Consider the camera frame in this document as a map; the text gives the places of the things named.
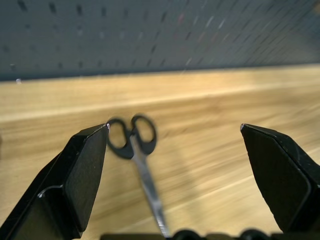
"black scissor handle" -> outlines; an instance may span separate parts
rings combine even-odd
[[[125,138],[125,145],[123,147],[115,147],[109,139],[109,134],[107,134],[106,135],[107,145],[119,157],[122,157],[124,159],[132,159],[134,157],[134,150],[130,142],[131,131],[127,129],[125,122],[121,118],[114,117],[108,120],[106,124],[109,124],[109,127],[111,127],[112,124],[120,124],[124,133],[124,138]]]
[[[152,140],[151,141],[143,141],[139,130],[137,128],[137,120],[142,119],[144,121],[146,121],[148,123],[148,125],[151,127],[152,130]],[[151,154],[155,148],[156,148],[156,144],[157,144],[157,132],[156,132],[156,127],[154,125],[154,123],[151,121],[151,119],[149,119],[148,117],[146,117],[143,114],[136,114],[133,116],[133,118],[131,119],[131,124],[132,124],[132,133],[136,136],[138,145],[141,149],[141,151],[146,154],[149,155]]]

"scissor blade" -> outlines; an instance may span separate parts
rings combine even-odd
[[[165,238],[168,238],[170,234],[167,228],[164,210],[160,198],[157,194],[156,186],[148,169],[147,162],[145,160],[141,160],[136,155],[134,155],[132,159],[135,162],[140,174],[140,180],[143,186],[143,190],[148,199],[153,216],[158,223],[162,235]]]

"wooden surface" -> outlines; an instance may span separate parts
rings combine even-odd
[[[0,224],[73,134],[146,113],[159,136],[148,163],[172,233],[278,231],[240,124],[288,134],[320,163],[319,92],[318,65],[1,83]],[[107,149],[82,239],[132,232],[159,231],[133,162]]]

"pegboard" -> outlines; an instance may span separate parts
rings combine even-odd
[[[316,0],[2,0],[0,47],[1,81],[319,63],[319,6]]]

